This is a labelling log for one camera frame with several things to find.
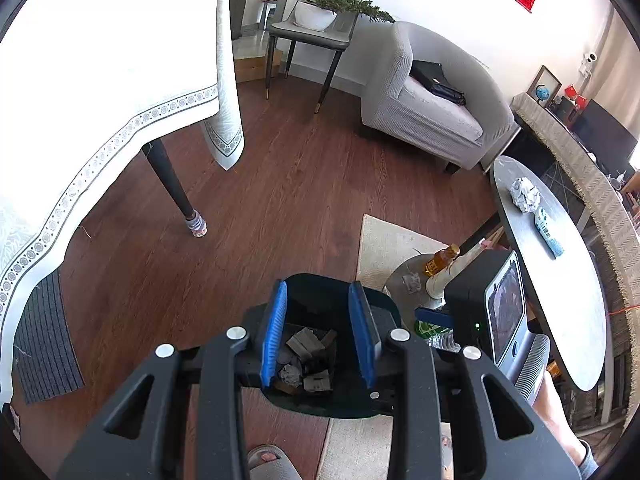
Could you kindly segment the small blue globe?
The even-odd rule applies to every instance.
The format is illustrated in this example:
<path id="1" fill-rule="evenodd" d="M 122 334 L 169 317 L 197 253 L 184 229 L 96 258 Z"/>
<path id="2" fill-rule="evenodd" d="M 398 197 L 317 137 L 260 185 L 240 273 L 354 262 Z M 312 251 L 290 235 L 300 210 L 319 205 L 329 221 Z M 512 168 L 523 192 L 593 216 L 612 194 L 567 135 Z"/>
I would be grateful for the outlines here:
<path id="1" fill-rule="evenodd" d="M 545 106 L 550 96 L 549 89 L 544 84 L 537 84 L 535 88 L 535 96 L 537 103 Z"/>

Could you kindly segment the black leather bag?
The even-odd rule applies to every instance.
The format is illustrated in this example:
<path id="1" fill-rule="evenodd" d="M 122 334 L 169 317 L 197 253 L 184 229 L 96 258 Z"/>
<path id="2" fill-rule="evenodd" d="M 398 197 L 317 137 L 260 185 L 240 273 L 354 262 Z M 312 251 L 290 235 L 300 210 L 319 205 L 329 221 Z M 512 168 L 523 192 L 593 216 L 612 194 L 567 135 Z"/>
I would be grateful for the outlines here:
<path id="1" fill-rule="evenodd" d="M 410 70 L 413 77 L 428 92 L 451 103 L 465 106 L 465 95 L 454 88 L 442 70 L 442 64 L 425 61 L 413 61 Z"/>

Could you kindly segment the dark green trash bin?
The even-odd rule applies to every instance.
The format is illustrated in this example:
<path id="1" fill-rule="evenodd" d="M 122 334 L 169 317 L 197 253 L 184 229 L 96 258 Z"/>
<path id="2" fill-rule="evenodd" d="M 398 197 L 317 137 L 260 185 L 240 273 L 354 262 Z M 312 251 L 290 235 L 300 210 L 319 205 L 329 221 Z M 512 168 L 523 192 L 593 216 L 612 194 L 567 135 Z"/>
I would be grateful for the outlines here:
<path id="1" fill-rule="evenodd" d="M 282 410 L 325 418 L 393 415 L 405 389 L 404 361 L 388 340 L 390 332 L 401 326 L 393 300 L 362 286 L 382 340 L 378 377 L 368 389 L 360 374 L 348 313 L 352 283 L 309 273 L 282 281 L 288 285 L 288 308 L 276 374 L 270 386 L 262 388 L 258 330 L 268 299 L 244 313 L 246 345 L 234 361 L 238 384 L 259 389 Z"/>

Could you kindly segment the black computer monitor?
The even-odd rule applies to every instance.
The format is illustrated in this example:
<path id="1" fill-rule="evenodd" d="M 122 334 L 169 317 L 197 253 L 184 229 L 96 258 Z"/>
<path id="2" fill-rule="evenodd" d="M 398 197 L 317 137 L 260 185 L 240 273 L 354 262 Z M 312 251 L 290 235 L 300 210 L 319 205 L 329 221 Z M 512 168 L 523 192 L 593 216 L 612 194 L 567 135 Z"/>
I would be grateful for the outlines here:
<path id="1" fill-rule="evenodd" d="M 591 100 L 574 122 L 572 131 L 597 159 L 605 173 L 629 179 L 634 173 L 629 163 L 637 146 L 636 138 L 598 102 Z"/>

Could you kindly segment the round grey marble table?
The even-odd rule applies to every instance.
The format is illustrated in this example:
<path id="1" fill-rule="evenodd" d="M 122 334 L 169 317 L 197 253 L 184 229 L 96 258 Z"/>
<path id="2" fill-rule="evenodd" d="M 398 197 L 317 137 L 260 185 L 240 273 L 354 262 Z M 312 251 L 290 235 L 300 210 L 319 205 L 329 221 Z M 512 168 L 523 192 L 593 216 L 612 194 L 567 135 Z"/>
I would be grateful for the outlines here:
<path id="1" fill-rule="evenodd" d="M 510 195 L 512 183 L 526 177 L 538 188 L 540 206 L 552 220 L 552 234 L 563 247 L 555 257 L 535 226 Z M 525 290 L 544 332 L 552 340 L 553 355 L 574 388 L 589 391 L 597 385 L 606 349 L 603 292 L 590 253 L 573 220 L 536 174 L 517 160 L 500 156 L 490 170 L 498 214 L 506 237 L 518 252 Z"/>

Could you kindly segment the grey dining chair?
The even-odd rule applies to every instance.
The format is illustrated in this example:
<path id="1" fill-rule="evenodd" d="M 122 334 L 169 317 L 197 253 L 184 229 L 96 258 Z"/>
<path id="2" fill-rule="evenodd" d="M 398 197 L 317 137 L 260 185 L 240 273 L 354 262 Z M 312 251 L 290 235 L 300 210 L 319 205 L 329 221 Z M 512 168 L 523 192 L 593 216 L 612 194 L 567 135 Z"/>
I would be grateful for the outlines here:
<path id="1" fill-rule="evenodd" d="M 288 17 L 280 22 L 273 21 L 268 26 L 268 44 L 265 68 L 265 97 L 269 99 L 272 62 L 279 39 L 291 41 L 285 64 L 285 76 L 290 72 L 296 44 L 328 49 L 333 52 L 332 62 L 324 80 L 314 112 L 319 113 L 329 91 L 337 65 L 342 54 L 349 47 L 356 26 L 358 14 L 355 12 L 333 11 L 320 8 L 310 0 L 297 0 Z"/>

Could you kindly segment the grey floor mat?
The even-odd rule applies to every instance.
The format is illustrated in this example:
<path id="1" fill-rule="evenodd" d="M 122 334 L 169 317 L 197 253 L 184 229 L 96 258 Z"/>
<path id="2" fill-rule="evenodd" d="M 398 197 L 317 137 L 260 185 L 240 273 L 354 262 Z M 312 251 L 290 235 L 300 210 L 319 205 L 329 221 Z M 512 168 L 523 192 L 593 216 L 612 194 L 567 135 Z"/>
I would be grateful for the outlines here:
<path id="1" fill-rule="evenodd" d="M 66 322 L 58 270 L 40 281 L 26 302 L 14 340 L 14 364 L 26 404 L 85 385 Z"/>

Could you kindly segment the white paper ball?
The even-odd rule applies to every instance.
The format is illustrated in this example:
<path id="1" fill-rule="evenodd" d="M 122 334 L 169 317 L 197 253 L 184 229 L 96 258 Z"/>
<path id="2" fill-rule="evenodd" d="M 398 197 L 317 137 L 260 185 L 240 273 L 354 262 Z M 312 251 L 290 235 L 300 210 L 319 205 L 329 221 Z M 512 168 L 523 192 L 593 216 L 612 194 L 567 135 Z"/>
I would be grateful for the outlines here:
<path id="1" fill-rule="evenodd" d="M 534 214 L 540 206 L 540 192 L 529 178 L 515 179 L 509 192 L 512 202 L 523 214 Z"/>

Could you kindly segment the black table leg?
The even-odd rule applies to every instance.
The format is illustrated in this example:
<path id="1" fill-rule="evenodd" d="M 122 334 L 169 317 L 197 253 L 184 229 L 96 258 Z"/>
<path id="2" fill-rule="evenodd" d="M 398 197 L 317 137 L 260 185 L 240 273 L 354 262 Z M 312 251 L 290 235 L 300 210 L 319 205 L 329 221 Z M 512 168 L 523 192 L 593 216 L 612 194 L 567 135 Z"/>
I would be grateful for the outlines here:
<path id="1" fill-rule="evenodd" d="M 155 139 L 145 143 L 141 149 L 146 160 L 154 170 L 158 180 L 167 191 L 183 215 L 186 226 L 194 237 L 203 237 L 207 233 L 207 224 L 202 215 L 192 206 L 178 179 L 162 140 Z"/>

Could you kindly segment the potted green bonsai plant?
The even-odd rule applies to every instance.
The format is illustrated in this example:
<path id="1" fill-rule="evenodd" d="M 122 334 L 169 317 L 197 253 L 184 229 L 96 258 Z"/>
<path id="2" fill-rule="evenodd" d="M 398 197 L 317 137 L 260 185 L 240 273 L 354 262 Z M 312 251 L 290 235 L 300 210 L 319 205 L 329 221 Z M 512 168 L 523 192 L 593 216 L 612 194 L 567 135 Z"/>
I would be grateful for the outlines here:
<path id="1" fill-rule="evenodd" d="M 294 23 L 315 32 L 324 32 L 333 24 L 338 14 L 364 15 L 370 22 L 395 21 L 371 0 L 299 0 L 294 8 Z"/>

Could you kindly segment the beige fringed desk cloth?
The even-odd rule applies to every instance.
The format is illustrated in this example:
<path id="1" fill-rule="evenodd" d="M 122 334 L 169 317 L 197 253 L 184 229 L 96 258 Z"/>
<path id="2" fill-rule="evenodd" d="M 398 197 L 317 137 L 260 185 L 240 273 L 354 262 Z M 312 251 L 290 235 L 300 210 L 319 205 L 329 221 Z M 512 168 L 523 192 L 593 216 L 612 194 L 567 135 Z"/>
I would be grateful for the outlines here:
<path id="1" fill-rule="evenodd" d="M 628 308 L 630 336 L 639 337 L 639 237 L 608 178 L 560 122 L 526 93 L 512 99 L 512 110 L 532 128 L 582 196 L 612 261 Z"/>

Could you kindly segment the blue white snack bag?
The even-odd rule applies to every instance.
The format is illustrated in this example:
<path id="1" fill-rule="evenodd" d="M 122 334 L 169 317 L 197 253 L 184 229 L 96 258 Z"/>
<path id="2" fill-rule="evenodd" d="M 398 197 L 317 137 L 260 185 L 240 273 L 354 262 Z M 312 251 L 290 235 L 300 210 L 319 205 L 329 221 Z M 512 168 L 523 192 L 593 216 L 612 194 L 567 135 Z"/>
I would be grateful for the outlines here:
<path id="1" fill-rule="evenodd" d="M 534 214 L 534 223 L 536 229 L 548 248 L 551 250 L 554 258 L 559 258 L 564 254 L 564 248 L 556 237 L 556 227 L 553 219 L 548 212 L 542 207 L 538 207 Z"/>

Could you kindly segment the grey slipper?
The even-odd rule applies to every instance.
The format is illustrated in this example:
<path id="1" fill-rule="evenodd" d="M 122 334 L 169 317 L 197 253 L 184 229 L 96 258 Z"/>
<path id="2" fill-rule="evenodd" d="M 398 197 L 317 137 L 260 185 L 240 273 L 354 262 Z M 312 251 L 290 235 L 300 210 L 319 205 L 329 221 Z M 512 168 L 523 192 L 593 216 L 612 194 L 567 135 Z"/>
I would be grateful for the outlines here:
<path id="1" fill-rule="evenodd" d="M 288 456 L 277 445 L 263 444 L 247 453 L 250 480 L 302 480 Z"/>

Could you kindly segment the framed picture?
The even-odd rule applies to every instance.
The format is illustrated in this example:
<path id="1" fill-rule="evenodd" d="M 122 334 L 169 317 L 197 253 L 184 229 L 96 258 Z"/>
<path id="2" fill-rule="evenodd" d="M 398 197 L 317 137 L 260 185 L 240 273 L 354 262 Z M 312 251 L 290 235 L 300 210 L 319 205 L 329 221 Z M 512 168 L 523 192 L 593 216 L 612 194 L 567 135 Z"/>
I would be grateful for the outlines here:
<path id="1" fill-rule="evenodd" d="M 561 87 L 561 81 L 552 74 L 547 66 L 543 65 L 529 85 L 527 94 L 542 108 L 547 108 Z"/>

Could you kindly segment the amber glass bottle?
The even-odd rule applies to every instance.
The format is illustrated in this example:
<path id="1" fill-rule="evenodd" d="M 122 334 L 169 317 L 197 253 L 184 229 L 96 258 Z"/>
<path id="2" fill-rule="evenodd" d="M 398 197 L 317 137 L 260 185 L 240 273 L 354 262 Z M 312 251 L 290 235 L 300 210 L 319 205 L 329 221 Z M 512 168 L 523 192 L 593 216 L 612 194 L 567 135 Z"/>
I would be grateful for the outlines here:
<path id="1" fill-rule="evenodd" d="M 458 255 L 460 255 L 460 247 L 456 244 L 451 244 L 439 252 L 435 252 L 433 257 L 424 263 L 424 273 L 429 278 L 439 274 L 442 270 L 447 269 L 458 258 Z"/>

